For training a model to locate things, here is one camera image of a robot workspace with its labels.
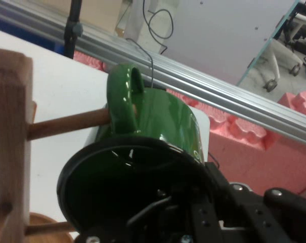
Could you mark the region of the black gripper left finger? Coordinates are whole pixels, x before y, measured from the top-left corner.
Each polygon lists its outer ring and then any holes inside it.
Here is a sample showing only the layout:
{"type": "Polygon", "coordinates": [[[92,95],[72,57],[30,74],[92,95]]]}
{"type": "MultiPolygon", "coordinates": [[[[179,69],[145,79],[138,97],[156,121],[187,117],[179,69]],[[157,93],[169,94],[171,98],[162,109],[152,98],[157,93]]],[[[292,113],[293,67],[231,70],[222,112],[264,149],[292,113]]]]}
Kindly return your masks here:
{"type": "Polygon", "coordinates": [[[220,242],[211,191],[195,182],[84,182],[76,242],[220,242]]]}

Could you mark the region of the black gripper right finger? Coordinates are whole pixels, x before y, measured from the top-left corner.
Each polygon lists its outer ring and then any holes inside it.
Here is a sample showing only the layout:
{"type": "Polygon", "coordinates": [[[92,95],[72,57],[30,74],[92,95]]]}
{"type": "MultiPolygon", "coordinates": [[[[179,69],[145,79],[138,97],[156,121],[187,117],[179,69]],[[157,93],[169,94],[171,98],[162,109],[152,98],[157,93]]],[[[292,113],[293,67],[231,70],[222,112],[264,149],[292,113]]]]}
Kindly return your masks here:
{"type": "Polygon", "coordinates": [[[283,188],[264,195],[229,183],[213,163],[205,163],[216,215],[242,242],[306,242],[306,198],[283,188]]]}

